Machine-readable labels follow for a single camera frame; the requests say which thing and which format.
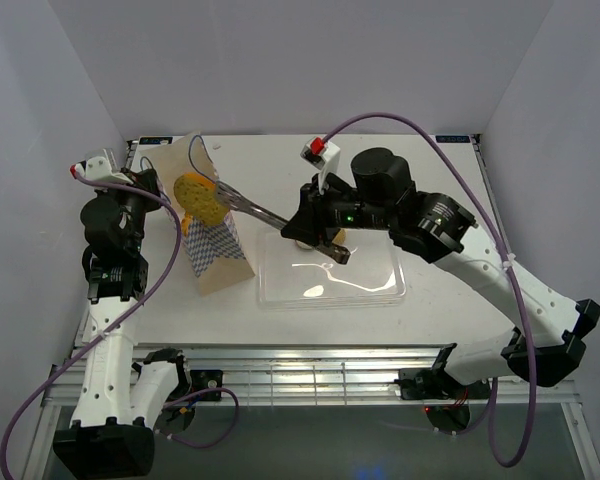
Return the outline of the heart toast slice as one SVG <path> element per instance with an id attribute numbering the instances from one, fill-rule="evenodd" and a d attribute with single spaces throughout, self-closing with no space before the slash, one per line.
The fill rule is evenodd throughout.
<path id="1" fill-rule="evenodd" d="M 215 183 L 201 174 L 182 174 L 175 180 L 173 192 L 178 205 L 184 210 L 181 221 L 184 232 L 188 231 L 193 220 L 216 226 L 229 213 L 229 209 L 215 197 Z"/>

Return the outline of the metal serving tongs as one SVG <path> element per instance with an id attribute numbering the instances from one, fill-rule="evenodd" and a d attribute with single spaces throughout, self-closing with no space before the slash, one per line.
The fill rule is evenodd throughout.
<path id="1" fill-rule="evenodd" d="M 223 181 L 216 182 L 214 195 L 220 204 L 231 211 L 249 215 L 278 231 L 281 231 L 288 223 L 283 217 L 252 202 Z M 347 248 L 336 244 L 325 245 L 319 243 L 317 246 L 311 246 L 311 249 L 320 252 L 341 265 L 346 265 L 351 255 Z"/>

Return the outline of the paper bread bag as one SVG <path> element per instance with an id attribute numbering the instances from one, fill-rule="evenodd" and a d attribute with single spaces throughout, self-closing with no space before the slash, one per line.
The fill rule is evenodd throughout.
<path id="1" fill-rule="evenodd" d="M 200 134 L 172 138 L 170 145 L 138 143 L 135 160 L 140 169 L 154 168 L 157 171 L 163 192 L 178 214 L 182 249 L 194 272 L 198 293 L 207 296 L 252 279 L 255 273 L 242 247 L 230 210 L 219 225 L 207 226 L 193 220 L 188 231 L 183 231 L 184 210 L 174 196 L 175 180 L 185 173 L 198 173 L 216 186 L 219 175 Z"/>

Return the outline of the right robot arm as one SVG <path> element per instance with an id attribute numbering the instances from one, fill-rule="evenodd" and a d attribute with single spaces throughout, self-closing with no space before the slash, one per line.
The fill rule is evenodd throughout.
<path id="1" fill-rule="evenodd" d="M 301 187 L 282 237 L 333 250 L 344 264 L 349 255 L 335 244 L 338 230 L 385 231 L 395 246 L 463 281 L 513 325 L 486 340 L 442 348 L 430 369 L 402 381 L 410 396 L 454 397 L 478 381 L 509 375 L 552 387 L 579 367 L 584 338 L 600 318 L 595 301 L 562 296 L 516 261 L 501 259 L 467 209 L 445 194 L 418 190 L 408 162 L 387 148 L 352 159 L 353 185 L 335 173 L 337 147 L 307 145 L 301 156 L 318 172 Z"/>

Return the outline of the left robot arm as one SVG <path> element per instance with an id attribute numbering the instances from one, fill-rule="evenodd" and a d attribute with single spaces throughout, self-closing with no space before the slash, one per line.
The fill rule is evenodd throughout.
<path id="1" fill-rule="evenodd" d="M 149 266 L 141 254 L 145 219 L 165 199 L 155 170 L 122 170 L 117 188 L 99 189 L 80 213 L 87 246 L 89 338 L 82 390 L 68 428 L 53 450 L 77 479 L 116 479 L 150 472 L 153 427 L 169 400 L 185 397 L 192 376 L 181 351 L 164 348 L 133 361 Z"/>

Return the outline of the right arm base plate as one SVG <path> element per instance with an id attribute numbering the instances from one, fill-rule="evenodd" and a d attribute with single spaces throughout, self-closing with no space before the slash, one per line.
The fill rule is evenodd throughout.
<path id="1" fill-rule="evenodd" d="M 398 385 L 403 400 L 488 399 L 491 394 L 488 381 L 462 385 L 442 370 L 432 368 L 400 369 L 394 383 Z"/>

